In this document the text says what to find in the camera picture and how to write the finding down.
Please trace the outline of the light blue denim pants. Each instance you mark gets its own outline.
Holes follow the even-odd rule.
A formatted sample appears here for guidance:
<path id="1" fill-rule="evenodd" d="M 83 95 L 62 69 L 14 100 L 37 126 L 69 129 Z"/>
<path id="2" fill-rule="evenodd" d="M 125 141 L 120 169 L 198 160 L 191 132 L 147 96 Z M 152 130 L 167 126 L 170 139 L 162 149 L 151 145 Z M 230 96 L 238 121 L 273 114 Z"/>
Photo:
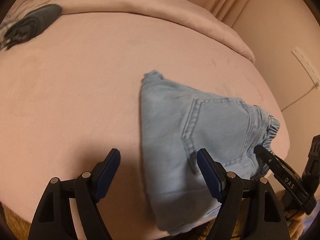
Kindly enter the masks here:
<path id="1" fill-rule="evenodd" d="M 280 123 L 256 105 L 202 92 L 153 71 L 142 81 L 140 112 L 145 189 L 161 231 L 187 232 L 219 211 L 197 165 L 198 150 L 206 149 L 244 179 L 268 171 L 253 150 L 257 145 L 270 149 Z"/>

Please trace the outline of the pink bed sheet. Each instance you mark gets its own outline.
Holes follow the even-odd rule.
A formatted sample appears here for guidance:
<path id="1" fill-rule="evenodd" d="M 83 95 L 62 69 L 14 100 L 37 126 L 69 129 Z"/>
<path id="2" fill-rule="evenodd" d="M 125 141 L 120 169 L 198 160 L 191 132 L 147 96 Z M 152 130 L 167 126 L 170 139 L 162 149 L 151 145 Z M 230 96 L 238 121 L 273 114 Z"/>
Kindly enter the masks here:
<path id="1" fill-rule="evenodd" d="M 139 91 L 145 73 L 280 108 L 229 26 L 194 26 L 129 13 L 63 15 L 29 42 L 1 51 L 1 202 L 30 222 L 49 180 L 76 178 L 110 149 L 121 165 L 98 207 L 114 239 L 157 239 L 140 165 Z"/>

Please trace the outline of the dark folded pants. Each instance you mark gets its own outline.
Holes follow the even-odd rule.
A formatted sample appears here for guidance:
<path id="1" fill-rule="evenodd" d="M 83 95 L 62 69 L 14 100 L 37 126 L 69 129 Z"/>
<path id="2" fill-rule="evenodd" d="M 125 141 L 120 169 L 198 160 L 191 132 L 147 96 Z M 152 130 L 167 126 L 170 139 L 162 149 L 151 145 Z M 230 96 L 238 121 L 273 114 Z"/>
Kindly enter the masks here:
<path id="1" fill-rule="evenodd" d="M 62 8 L 57 4 L 44 5 L 30 11 L 4 33 L 3 48 L 9 50 L 40 35 L 60 17 L 61 13 Z"/>

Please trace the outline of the pink duvet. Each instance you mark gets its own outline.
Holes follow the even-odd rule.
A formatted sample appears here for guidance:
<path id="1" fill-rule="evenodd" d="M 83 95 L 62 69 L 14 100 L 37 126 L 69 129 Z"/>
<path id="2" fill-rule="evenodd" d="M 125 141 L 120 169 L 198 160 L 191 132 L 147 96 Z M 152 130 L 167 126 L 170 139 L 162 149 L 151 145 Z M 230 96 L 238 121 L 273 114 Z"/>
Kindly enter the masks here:
<path id="1" fill-rule="evenodd" d="M 7 20 L 20 20 L 46 4 L 57 4 L 62 13 L 127 12 L 174 22 L 210 37 L 255 62 L 253 52 L 241 37 L 210 12 L 186 0 L 16 0 Z"/>

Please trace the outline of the white wall socket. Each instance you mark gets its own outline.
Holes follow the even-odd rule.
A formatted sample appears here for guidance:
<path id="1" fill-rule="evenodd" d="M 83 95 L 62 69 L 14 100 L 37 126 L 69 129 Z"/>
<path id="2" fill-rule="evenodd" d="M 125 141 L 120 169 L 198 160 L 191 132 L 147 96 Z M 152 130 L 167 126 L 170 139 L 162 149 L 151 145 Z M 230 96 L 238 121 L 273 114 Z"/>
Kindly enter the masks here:
<path id="1" fill-rule="evenodd" d="M 310 77 L 311 81 L 313 82 L 315 88 L 319 90 L 319 71 L 317 68 L 313 65 L 311 60 L 308 58 L 308 56 L 298 47 L 294 48 L 291 53 L 295 56 L 295 58 L 298 60 L 298 62 L 302 65 L 302 67 L 305 69 L 306 73 Z"/>

